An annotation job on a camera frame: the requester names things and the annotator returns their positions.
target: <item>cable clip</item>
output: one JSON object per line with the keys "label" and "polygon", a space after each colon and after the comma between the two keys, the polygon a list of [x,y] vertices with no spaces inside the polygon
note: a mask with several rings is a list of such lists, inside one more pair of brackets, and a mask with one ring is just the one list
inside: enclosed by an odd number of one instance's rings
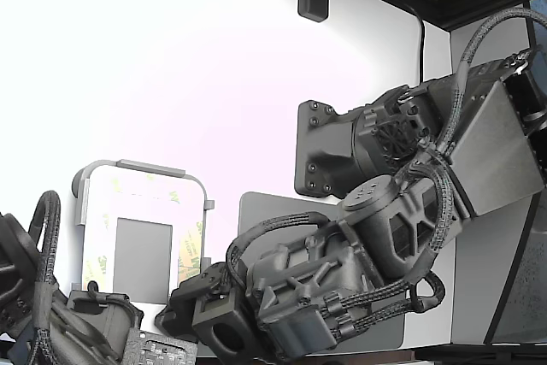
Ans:
{"label": "cable clip", "polygon": [[344,314],[337,318],[338,330],[343,339],[349,339],[355,336],[356,327],[353,324],[350,314]]}
{"label": "cable clip", "polygon": [[330,315],[337,316],[345,312],[342,302],[340,301],[340,295],[337,292],[329,292],[323,297],[323,300],[325,301],[326,310]]}

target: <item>robotic arm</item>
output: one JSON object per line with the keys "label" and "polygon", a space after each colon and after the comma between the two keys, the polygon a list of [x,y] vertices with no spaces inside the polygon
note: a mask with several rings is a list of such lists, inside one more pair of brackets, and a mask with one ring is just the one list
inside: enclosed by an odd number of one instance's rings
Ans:
{"label": "robotic arm", "polygon": [[[241,234],[224,262],[180,283],[156,317],[174,338],[140,332],[142,313],[127,296],[93,286],[70,298],[58,291],[55,193],[41,198],[28,232],[0,216],[0,333],[17,339],[18,363],[159,363],[166,354],[193,363],[198,340],[226,365],[284,363],[438,306],[444,285],[432,267],[442,247],[472,219],[545,187],[545,53],[470,68],[484,36],[512,17],[547,27],[545,16],[508,9],[479,28],[454,75],[398,87],[344,115],[302,103],[295,189],[340,199],[338,218],[281,216]],[[248,267],[241,260],[256,238],[301,225],[317,230]],[[423,280],[430,296],[417,293]],[[108,307],[118,330],[98,331],[104,321],[78,311],[75,299]]]}

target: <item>dark gray robot part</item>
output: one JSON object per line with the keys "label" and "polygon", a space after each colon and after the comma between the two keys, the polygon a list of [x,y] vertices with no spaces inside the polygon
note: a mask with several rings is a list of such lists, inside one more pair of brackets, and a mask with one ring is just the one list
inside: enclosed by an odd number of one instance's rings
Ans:
{"label": "dark gray robot part", "polygon": [[376,175],[396,173],[414,156],[418,140],[440,128],[427,95],[397,102],[408,91],[407,86],[389,90],[374,103],[345,115],[320,102],[300,104],[296,192],[344,198]]}
{"label": "dark gray robot part", "polygon": [[[183,282],[156,324],[189,325],[193,310],[193,332],[225,364],[257,356],[289,361],[393,316],[434,308],[444,297],[430,271],[439,239],[446,243],[474,217],[544,189],[547,84],[538,76],[544,73],[541,49],[471,69],[461,119],[443,156],[433,142],[450,116],[453,76],[393,89],[346,115],[323,103],[301,104],[295,187],[312,197],[344,197],[337,220],[274,247],[242,275],[240,256],[256,236],[321,218],[304,213],[251,228],[232,243],[222,268],[239,267],[231,276],[244,293],[231,281]],[[443,197],[443,190],[451,194]],[[422,279],[432,296],[417,295]],[[410,299],[400,297],[405,291]],[[235,313],[230,318],[228,306]],[[199,326],[203,318],[206,327]],[[231,332],[215,335],[224,326]],[[233,343],[233,335],[250,333],[250,344]]]}

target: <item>black cable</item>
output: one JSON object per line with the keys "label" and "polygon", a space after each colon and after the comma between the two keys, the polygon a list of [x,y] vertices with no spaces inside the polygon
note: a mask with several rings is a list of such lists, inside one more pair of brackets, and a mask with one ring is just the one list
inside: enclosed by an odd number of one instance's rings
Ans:
{"label": "black cable", "polygon": [[468,47],[463,51],[462,59],[460,60],[460,64],[458,65],[458,69],[454,75],[450,117],[444,124],[443,130],[439,134],[436,142],[437,150],[442,154],[444,154],[450,147],[450,143],[454,137],[454,133],[456,132],[456,128],[462,114],[463,96],[465,94],[465,89],[468,82],[469,68],[471,67],[471,62],[473,61],[477,49],[485,39],[486,35],[488,35],[494,27],[503,21],[514,19],[516,17],[530,19],[547,28],[547,16],[542,15],[535,10],[525,8],[511,8],[502,10],[480,25],[469,41]]}
{"label": "black cable", "polygon": [[47,191],[38,200],[31,226],[42,225],[44,244],[38,263],[38,273],[34,286],[34,322],[35,336],[32,353],[28,357],[27,364],[34,364],[38,353],[51,365],[59,364],[50,338],[50,312],[55,284],[53,269],[59,239],[59,226],[61,219],[61,199],[54,191]]}
{"label": "black cable", "polygon": [[[96,281],[90,281],[87,284],[87,292],[89,296],[97,301],[97,293],[99,292],[99,285]],[[115,299],[115,298],[105,298],[106,303],[111,303],[112,305],[118,305],[122,307],[129,315],[131,321],[131,328],[140,328],[140,324],[143,321],[144,312],[140,309],[135,308],[127,300]]]}
{"label": "black cable", "polygon": [[265,233],[279,230],[280,228],[296,226],[316,225],[322,227],[329,221],[328,217],[321,213],[309,212],[276,217],[255,225],[249,231],[238,235],[228,247],[228,250],[226,251],[227,271],[223,274],[222,282],[226,283],[229,275],[242,289],[245,289],[245,282],[239,277],[236,266],[247,247],[249,247],[255,239],[261,237]]}
{"label": "black cable", "polygon": [[410,10],[410,12],[412,12],[412,14],[416,16],[416,19],[418,19],[418,22],[420,23],[420,57],[418,61],[418,74],[420,84],[422,84],[424,82],[424,46],[426,42],[426,25],[416,9],[414,9],[407,3],[403,3],[403,6]]}

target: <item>gray plastic bracket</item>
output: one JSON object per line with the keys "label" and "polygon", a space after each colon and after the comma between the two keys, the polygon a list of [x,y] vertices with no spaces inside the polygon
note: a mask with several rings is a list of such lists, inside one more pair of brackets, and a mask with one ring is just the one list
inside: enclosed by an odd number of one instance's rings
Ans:
{"label": "gray plastic bracket", "polygon": [[207,198],[207,192],[205,186],[197,178],[186,173],[185,170],[178,168],[170,168],[157,166],[155,164],[148,164],[145,162],[134,162],[132,160],[119,160],[113,162],[111,160],[98,160],[92,162],[87,167],[82,168],[73,178],[72,181],[72,193],[76,197],[76,212],[75,212],[75,225],[85,227],[87,220],[87,204],[89,201],[89,184],[91,174],[96,168],[101,166],[113,166],[119,168],[126,168],[129,170],[140,171],[143,173],[166,175],[167,177],[175,177],[179,179],[192,180],[199,184],[203,190],[203,228],[205,228],[205,213],[211,209],[215,209],[215,200]]}

